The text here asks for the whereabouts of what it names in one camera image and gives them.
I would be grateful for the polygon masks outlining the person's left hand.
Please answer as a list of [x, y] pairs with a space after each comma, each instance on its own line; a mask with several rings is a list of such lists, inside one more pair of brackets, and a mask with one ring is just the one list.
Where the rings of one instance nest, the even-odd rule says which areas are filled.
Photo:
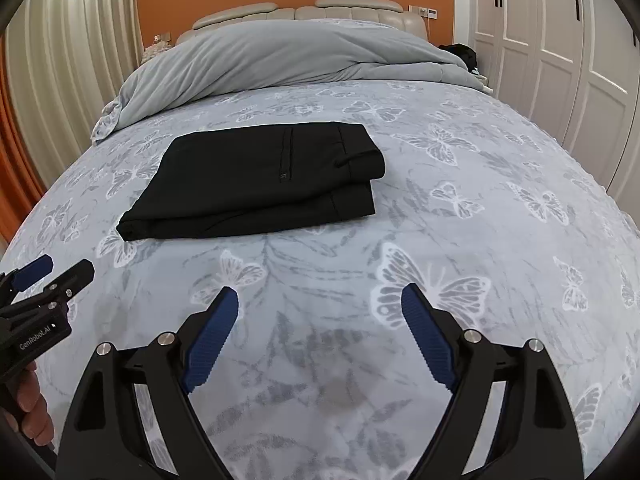
[[40, 391], [37, 377], [37, 363], [32, 361], [18, 375], [15, 399], [24, 413], [22, 422], [18, 422], [13, 415], [2, 411], [6, 421], [14, 432], [23, 431], [27, 439], [37, 446], [46, 446], [54, 438], [54, 425], [49, 414], [48, 404]]

